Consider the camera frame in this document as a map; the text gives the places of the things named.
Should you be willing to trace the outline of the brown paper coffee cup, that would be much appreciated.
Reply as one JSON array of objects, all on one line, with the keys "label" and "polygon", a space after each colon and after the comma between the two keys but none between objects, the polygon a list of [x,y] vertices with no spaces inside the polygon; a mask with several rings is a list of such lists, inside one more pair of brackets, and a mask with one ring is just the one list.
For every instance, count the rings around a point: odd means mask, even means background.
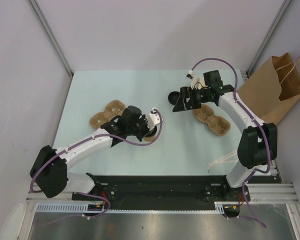
[{"label": "brown paper coffee cup", "polygon": [[143,140],[145,141],[145,142],[152,142],[154,139],[155,139],[155,137],[156,137],[156,133],[157,133],[157,130],[156,129],[153,129],[149,134],[147,134],[144,138],[143,138]]}]

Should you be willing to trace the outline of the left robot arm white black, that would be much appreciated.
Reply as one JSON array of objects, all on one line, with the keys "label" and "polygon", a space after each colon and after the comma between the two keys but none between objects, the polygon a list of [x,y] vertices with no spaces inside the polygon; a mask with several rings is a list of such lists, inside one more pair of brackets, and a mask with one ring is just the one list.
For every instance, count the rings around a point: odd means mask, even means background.
[{"label": "left robot arm white black", "polygon": [[82,140],[60,148],[44,146],[29,173],[32,178],[30,192],[43,193],[47,198],[62,192],[82,192],[90,200],[97,199],[101,193],[100,182],[91,173],[71,173],[70,169],[101,150],[126,142],[129,136],[139,141],[155,136],[161,121],[157,109],[143,114],[130,105]]}]

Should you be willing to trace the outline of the black plastic cup lid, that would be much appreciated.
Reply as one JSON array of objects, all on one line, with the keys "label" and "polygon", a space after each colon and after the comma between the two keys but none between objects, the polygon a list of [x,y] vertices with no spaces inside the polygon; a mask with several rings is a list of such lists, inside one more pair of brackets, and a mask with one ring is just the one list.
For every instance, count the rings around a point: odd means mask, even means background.
[{"label": "black plastic cup lid", "polygon": [[179,91],[172,91],[168,94],[168,102],[171,105],[178,105],[181,102],[180,99],[180,92]]}]

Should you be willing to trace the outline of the brown pulp cup carrier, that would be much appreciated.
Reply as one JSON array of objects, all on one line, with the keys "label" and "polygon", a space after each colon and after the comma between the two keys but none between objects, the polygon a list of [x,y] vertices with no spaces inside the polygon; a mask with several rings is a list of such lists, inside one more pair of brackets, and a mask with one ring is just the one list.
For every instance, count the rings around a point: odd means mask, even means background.
[{"label": "brown pulp cup carrier", "polygon": [[210,131],[217,136],[224,136],[231,129],[231,124],[223,117],[215,115],[214,110],[206,104],[192,111],[193,116],[206,124]]},{"label": "brown pulp cup carrier", "polygon": [[94,116],[92,116],[89,120],[89,124],[94,130],[97,130],[104,123],[109,122],[114,117],[121,116],[125,108],[126,105],[121,101],[113,100],[105,106],[103,111],[98,112]]}]

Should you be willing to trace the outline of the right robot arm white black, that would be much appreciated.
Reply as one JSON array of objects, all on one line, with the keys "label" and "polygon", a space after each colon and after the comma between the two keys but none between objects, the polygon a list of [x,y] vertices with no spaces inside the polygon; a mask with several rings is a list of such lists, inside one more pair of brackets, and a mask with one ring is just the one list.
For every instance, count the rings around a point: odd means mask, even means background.
[{"label": "right robot arm white black", "polygon": [[218,70],[205,72],[202,77],[189,71],[187,78],[191,80],[190,86],[183,86],[168,95],[169,103],[174,106],[172,111],[196,111],[205,103],[214,103],[229,115],[241,132],[238,162],[226,175],[225,183],[220,188],[221,196],[232,201],[239,190],[244,191],[248,179],[261,166],[270,168],[271,162],[277,158],[278,128],[255,115],[241,101],[234,87],[223,83]]}]

